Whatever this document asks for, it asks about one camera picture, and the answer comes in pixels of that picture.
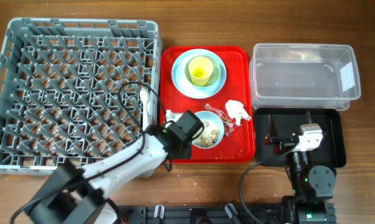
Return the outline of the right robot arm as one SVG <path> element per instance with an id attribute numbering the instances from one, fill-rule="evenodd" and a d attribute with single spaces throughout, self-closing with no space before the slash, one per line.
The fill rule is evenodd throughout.
<path id="1" fill-rule="evenodd" d="M 323 131 L 310 112 L 308 123 L 300 126 L 297 134 L 280 137 L 272 115 L 266 145 L 273 145 L 275 157 L 285 156 L 285 171 L 291 182 L 293 195 L 282 198 L 281 223 L 334 223 L 336 218 L 327 200 L 333 198 L 336 170 L 312 161 L 311 152 L 320 147 Z"/>

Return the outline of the white tissue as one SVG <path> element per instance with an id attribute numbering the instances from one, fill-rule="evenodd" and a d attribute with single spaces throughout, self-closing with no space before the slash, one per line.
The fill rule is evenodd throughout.
<path id="1" fill-rule="evenodd" d="M 244 105 L 240 101 L 228 100 L 225 104 L 228 116 L 235 120 L 237 126 L 241 125 L 241 120 L 251 120 L 251 116 L 244 109 Z"/>

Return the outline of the small blue food bowl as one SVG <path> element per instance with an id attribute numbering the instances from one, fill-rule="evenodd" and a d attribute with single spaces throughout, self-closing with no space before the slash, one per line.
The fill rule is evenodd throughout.
<path id="1" fill-rule="evenodd" d="M 225 135 L 225 127 L 221 118 L 210 111 L 199 111 L 195 115 L 204 124 L 203 132 L 193 140 L 192 144 L 201 149 L 209 149 L 219 144 Z"/>

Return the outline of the white plastic spoon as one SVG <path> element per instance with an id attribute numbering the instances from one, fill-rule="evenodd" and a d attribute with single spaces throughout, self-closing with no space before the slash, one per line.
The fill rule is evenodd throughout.
<path id="1" fill-rule="evenodd" d="M 142 102 L 142 129 L 145 131 L 146 128 L 150 125 L 149 119 L 149 100 L 150 93 L 147 88 L 142 88 L 139 92 L 139 96 Z"/>

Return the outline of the red candy wrapper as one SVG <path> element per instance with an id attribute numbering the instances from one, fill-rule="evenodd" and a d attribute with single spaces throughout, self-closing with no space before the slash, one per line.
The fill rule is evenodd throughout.
<path id="1" fill-rule="evenodd" d="M 204 105 L 204 108 L 216 114 L 222 120 L 226 136 L 229 136 L 231 133 L 236 131 L 238 127 L 237 124 L 224 111 L 214 108 L 210 106 L 208 103 Z"/>

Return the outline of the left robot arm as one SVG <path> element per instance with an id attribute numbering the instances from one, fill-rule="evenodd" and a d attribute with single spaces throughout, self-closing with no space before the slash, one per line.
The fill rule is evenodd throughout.
<path id="1" fill-rule="evenodd" d="M 25 208 L 34 223 L 94 223 L 110 195 L 137 176 L 182 153 L 201 131 L 199 124 L 149 126 L 135 143 L 115 155 L 77 168 L 57 167 Z"/>

